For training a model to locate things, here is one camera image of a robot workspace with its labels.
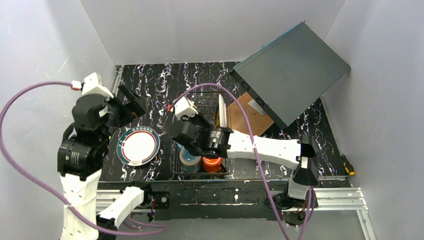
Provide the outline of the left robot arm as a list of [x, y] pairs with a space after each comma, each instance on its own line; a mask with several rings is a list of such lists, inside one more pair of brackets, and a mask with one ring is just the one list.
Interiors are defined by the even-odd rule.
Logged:
[[119, 90], [127, 103], [99, 84], [84, 83], [82, 95], [72, 108], [73, 123], [63, 133], [57, 153], [57, 170], [66, 199], [63, 240], [116, 239], [119, 226], [152, 191], [149, 183], [133, 181], [109, 207], [96, 211], [98, 184], [112, 135], [147, 111], [144, 97], [125, 85]]

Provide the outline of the yellow patterned plate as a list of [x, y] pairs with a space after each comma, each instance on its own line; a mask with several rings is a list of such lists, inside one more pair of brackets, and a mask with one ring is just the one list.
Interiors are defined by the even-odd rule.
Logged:
[[216, 127], [220, 126], [220, 110], [219, 107], [216, 108], [215, 113], [214, 113], [214, 124]]

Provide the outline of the orange ceramic mug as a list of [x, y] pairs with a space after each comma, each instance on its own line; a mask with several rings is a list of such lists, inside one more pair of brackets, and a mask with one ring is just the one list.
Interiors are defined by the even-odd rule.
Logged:
[[222, 158], [209, 158], [206, 156], [203, 156], [201, 158], [202, 162], [202, 168], [207, 173], [218, 173], [222, 170], [221, 164], [222, 164]]

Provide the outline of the blue butterfly mug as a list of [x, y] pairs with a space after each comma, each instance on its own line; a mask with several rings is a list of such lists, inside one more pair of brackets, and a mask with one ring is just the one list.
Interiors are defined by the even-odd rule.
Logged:
[[201, 156], [194, 156], [184, 147], [179, 150], [178, 159], [183, 173], [197, 173], [201, 169]]

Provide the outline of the white plate red pattern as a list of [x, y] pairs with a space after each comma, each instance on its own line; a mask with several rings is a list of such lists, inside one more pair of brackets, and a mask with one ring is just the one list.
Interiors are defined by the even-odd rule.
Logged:
[[221, 94], [218, 96], [218, 117], [219, 126], [222, 128], [228, 127], [227, 106]]

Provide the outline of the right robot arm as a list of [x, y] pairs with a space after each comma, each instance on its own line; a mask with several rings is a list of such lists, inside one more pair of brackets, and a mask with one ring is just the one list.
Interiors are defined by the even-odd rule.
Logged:
[[177, 120], [168, 131], [170, 139], [191, 155], [208, 158], [255, 159], [292, 170], [287, 196], [305, 200], [309, 188], [319, 184], [319, 149], [310, 135], [299, 139], [250, 136], [228, 127]]

